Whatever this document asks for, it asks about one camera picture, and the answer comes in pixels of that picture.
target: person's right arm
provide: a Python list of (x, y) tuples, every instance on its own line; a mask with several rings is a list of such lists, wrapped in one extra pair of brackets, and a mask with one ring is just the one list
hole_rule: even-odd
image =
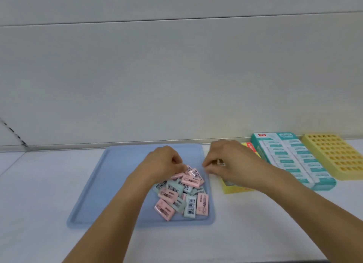
[[(211, 164), (222, 159), (225, 167)], [(259, 158), (236, 141), (211, 144), (206, 172), (265, 193), (308, 234), (331, 263), (363, 262), (363, 221)]]

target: red label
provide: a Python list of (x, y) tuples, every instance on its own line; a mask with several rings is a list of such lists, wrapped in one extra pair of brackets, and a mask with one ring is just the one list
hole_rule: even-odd
[(253, 152), (256, 152), (256, 150), (254, 149), (254, 146), (251, 142), (247, 142), (246, 144), (247, 144), (247, 147), (249, 147), (250, 149), (253, 150)]

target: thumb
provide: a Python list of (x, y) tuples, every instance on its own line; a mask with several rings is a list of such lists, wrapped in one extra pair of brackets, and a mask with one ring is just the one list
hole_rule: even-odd
[(205, 167), (205, 170), (207, 173), (218, 175), (220, 177), (225, 177), (225, 174), (228, 172), (226, 167), (217, 165), (208, 165)]
[(186, 164), (173, 164), (173, 173), (177, 174), (177, 173), (184, 173), (187, 171), (187, 165)]

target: person's left hand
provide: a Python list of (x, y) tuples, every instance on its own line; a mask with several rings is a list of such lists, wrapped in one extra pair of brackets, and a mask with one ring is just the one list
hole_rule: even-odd
[(178, 152), (167, 145), (150, 152), (130, 177), (145, 179), (154, 185), (185, 171), (187, 166), (183, 164)]

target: hand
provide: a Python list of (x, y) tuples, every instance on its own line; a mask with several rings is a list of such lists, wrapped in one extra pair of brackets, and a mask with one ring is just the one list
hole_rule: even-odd
[(129, 177), (144, 178), (151, 185), (169, 180), (177, 173), (187, 171), (178, 152), (170, 146), (159, 147), (150, 152)]
[[(211, 164), (222, 159), (226, 166)], [(250, 148), (237, 141), (219, 140), (211, 143), (203, 167), (207, 173), (222, 177), (238, 186), (249, 187), (264, 192), (279, 177), (291, 175), (258, 157)]]

